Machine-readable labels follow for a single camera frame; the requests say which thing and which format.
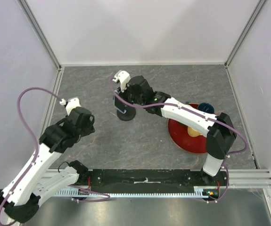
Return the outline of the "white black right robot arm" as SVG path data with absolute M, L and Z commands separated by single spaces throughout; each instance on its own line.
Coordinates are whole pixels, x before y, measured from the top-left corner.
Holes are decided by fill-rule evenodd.
M 227 152 L 237 138 L 230 117 L 225 113 L 216 115 L 200 111 L 164 92 L 154 91 L 142 76 L 131 78 L 123 72 L 113 81 L 119 85 L 115 90 L 116 99 L 123 102 L 120 111 L 125 112 L 126 107 L 142 108 L 149 114 L 186 125 L 206 138 L 207 157 L 200 179 L 203 184 L 212 185 L 217 180 L 217 173 Z

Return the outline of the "black phone stand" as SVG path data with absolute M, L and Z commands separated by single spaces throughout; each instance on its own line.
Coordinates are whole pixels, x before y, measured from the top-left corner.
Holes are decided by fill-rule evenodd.
M 116 114 L 117 114 L 118 119 L 122 121 L 131 121 L 136 116 L 136 109 L 133 107 L 128 107 L 125 113 L 122 113 L 121 111 L 116 110 Z

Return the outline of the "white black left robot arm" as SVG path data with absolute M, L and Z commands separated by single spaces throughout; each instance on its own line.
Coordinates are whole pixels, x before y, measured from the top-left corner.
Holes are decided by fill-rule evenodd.
M 65 118 L 45 129 L 32 157 L 15 179 L 7 187 L 0 189 L 0 206 L 10 218 L 25 223 L 48 198 L 62 188 L 74 183 L 84 185 L 87 182 L 88 168 L 79 161 L 72 161 L 66 170 L 38 185 L 55 160 L 82 137 L 94 133 L 93 124 L 93 114 L 83 107 L 76 107 Z

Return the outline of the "phone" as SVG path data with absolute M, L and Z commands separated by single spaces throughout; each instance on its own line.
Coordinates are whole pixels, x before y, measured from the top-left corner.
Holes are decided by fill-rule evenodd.
M 117 96 L 114 96 L 114 106 L 115 108 L 122 114 L 127 112 L 127 105 L 125 105 L 122 101 L 120 101 Z

